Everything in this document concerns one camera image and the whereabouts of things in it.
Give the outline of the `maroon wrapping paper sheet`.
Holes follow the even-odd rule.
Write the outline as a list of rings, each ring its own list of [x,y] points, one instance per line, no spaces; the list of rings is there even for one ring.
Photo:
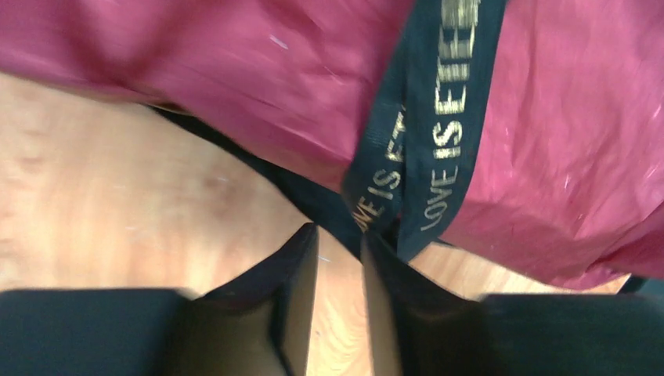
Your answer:
[[[335,193],[418,1],[4,1],[1,70],[199,119]],[[546,284],[663,276],[663,4],[504,1],[438,241]]]

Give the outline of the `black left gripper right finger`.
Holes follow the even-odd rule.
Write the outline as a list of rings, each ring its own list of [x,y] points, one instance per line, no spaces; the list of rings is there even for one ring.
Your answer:
[[[376,375],[660,375],[657,295],[492,294],[461,298],[379,236],[361,260]]]

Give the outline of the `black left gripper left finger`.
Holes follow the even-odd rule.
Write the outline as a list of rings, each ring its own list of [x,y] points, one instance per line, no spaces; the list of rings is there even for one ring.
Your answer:
[[[172,288],[1,294],[4,375],[303,375],[319,233],[200,297]]]

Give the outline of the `black printed ribbon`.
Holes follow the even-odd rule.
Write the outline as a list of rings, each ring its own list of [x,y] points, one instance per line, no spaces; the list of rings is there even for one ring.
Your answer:
[[[243,150],[199,119],[160,116],[267,178],[353,255],[364,233],[414,259],[449,227],[475,170],[504,1],[418,1],[335,193]]]

